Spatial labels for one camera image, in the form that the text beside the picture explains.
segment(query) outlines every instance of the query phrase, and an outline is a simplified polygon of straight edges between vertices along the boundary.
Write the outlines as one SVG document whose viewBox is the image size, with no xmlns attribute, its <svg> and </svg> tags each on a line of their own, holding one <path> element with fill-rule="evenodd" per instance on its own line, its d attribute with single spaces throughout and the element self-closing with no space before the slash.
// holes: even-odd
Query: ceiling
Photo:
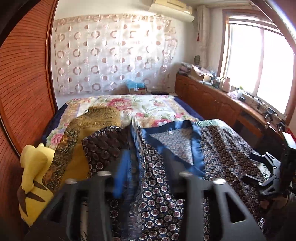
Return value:
<svg viewBox="0 0 296 241">
<path fill-rule="evenodd" d="M 195 7 L 197 5 L 201 5 L 201 4 L 214 4 L 214 3 L 221 3 L 221 2 L 245 2 L 245 3 L 249 3 L 250 1 L 248 0 L 181 0 L 181 2 L 186 3 L 189 6 Z"/>
</svg>

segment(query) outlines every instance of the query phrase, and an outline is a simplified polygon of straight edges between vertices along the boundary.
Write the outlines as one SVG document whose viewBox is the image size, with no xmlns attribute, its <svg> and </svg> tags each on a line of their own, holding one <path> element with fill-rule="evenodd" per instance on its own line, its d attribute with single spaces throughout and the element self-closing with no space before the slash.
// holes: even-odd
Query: wooden window frame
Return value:
<svg viewBox="0 0 296 241">
<path fill-rule="evenodd" d="M 245 13 L 247 15 L 256 15 L 256 16 L 262 16 L 263 18 L 266 18 L 266 15 L 262 12 L 262 11 L 257 11 L 257 10 L 251 10 L 251 9 L 223 9 L 222 10 L 222 16 L 223 16 L 223 20 L 222 20 L 222 44 L 221 44 L 221 52 L 220 52 L 220 60 L 219 60 L 219 66 L 218 66 L 218 71 L 217 71 L 217 76 L 225 76 L 225 72 L 228 66 L 228 61 L 229 61 L 229 52 L 230 52 L 230 43 L 231 43 L 231 38 L 228 37 L 228 39 L 226 40 L 226 36 L 228 34 L 228 36 L 230 36 L 230 24 L 228 23 L 228 19 L 230 15 L 233 15 L 235 13 Z M 288 43 L 290 44 L 291 47 L 294 47 L 293 43 L 291 43 L 291 41 L 289 41 L 290 39 L 287 39 Z M 255 85 L 255 91 L 254 94 L 257 93 L 258 88 L 259 88 L 259 83 L 260 83 L 260 79 L 261 79 L 261 74 L 262 74 L 262 67 L 263 67 L 263 61 L 260 62 L 260 67 L 259 67 L 259 73 L 258 73 L 258 79 L 256 81 L 256 85 Z M 290 91 L 290 96 L 289 96 L 289 100 L 287 103 L 287 107 L 286 107 L 286 111 L 285 111 L 285 121 L 286 121 L 286 125 L 290 124 L 290 121 L 292 119 L 294 110 L 295 110 L 295 106 L 296 106 L 296 55 L 294 52 L 294 74 L 293 74 L 293 80 L 292 80 L 292 86 L 291 86 L 291 91 Z"/>
</svg>

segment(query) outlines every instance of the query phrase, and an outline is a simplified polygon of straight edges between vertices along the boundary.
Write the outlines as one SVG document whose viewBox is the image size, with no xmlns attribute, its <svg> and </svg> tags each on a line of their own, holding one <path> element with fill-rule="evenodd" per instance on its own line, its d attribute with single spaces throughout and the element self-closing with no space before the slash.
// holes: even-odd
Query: curtain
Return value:
<svg viewBox="0 0 296 241">
<path fill-rule="evenodd" d="M 177 44 L 171 20 L 158 15 L 55 20 L 51 59 L 56 96 L 125 93 L 126 80 L 145 83 L 148 90 L 169 92 Z"/>
<path fill-rule="evenodd" d="M 200 50 L 200 65 L 208 66 L 207 59 L 207 44 L 209 42 L 210 34 L 210 10 L 201 5 L 197 7 L 197 47 Z"/>
</svg>

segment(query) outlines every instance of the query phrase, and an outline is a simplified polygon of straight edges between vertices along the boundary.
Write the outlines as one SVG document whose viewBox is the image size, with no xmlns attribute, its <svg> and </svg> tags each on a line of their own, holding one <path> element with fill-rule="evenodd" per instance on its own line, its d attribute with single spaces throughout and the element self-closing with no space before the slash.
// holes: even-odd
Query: air conditioner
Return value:
<svg viewBox="0 0 296 241">
<path fill-rule="evenodd" d="M 178 0 L 153 0 L 150 12 L 165 15 L 183 22 L 192 22 L 192 7 Z"/>
</svg>

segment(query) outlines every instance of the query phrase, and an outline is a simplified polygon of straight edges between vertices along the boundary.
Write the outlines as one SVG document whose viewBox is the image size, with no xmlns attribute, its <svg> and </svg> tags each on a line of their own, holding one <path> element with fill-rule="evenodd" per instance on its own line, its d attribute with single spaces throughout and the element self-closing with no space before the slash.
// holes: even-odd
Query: floral bedspread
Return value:
<svg viewBox="0 0 296 241">
<path fill-rule="evenodd" d="M 188 114 L 170 95 L 105 95 L 73 99 L 61 117 L 59 125 L 47 137 L 46 146 L 56 149 L 67 126 L 91 106 L 113 106 L 120 111 L 121 127 L 132 118 L 142 128 L 156 127 L 172 121 L 199 121 Z"/>
</svg>

